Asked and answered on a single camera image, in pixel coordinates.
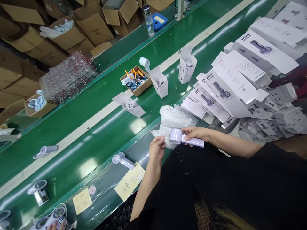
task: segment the stack of product boxes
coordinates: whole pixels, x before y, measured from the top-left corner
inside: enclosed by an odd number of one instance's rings
[[[196,77],[198,82],[181,106],[209,124],[216,116],[224,129],[242,118],[238,134],[249,141],[307,134],[306,115],[292,105],[297,99],[292,83],[268,86],[273,75],[298,67],[296,59],[307,51],[307,21],[295,21],[299,14],[305,18],[307,8],[290,3],[274,20],[258,19],[224,47],[207,74]]]

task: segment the hand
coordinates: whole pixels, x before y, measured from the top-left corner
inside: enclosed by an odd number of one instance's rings
[[[183,133],[186,134],[185,140],[188,141],[191,138],[199,138],[204,140],[205,142],[209,141],[209,133],[210,129],[207,128],[202,128],[202,127],[196,127],[196,126],[191,126],[191,127],[186,127],[181,129]]]
[[[158,136],[153,139],[149,144],[149,160],[150,161],[161,161],[164,156],[164,136]]]
[[[65,220],[62,222],[60,230],[64,230]],[[48,230],[57,230],[57,222],[54,222],[52,225],[48,227]]]

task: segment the water bottle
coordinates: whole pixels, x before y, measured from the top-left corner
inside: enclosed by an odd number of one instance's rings
[[[154,23],[153,23],[153,18],[151,16],[150,7],[149,7],[149,5],[143,5],[142,9],[143,9],[143,15],[144,15],[145,23],[146,23],[147,30],[148,30],[148,36],[154,37],[154,28],[153,28]]]

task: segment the box lid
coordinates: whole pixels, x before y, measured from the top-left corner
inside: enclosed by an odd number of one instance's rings
[[[14,21],[46,25],[44,18],[35,9],[8,4],[1,5]]]

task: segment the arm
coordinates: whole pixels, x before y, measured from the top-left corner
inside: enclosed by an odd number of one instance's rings
[[[130,221],[133,221],[139,217],[149,194],[160,179],[162,165],[161,160],[164,155],[164,148],[164,136],[156,137],[150,143],[149,161],[144,178],[142,179],[141,185],[134,200]]]
[[[193,137],[203,139],[206,142],[213,144],[215,147],[223,150],[231,156],[241,156],[250,158],[261,149],[261,145],[249,142],[247,140],[234,137],[216,130],[187,127],[182,129],[187,134],[186,139]]]

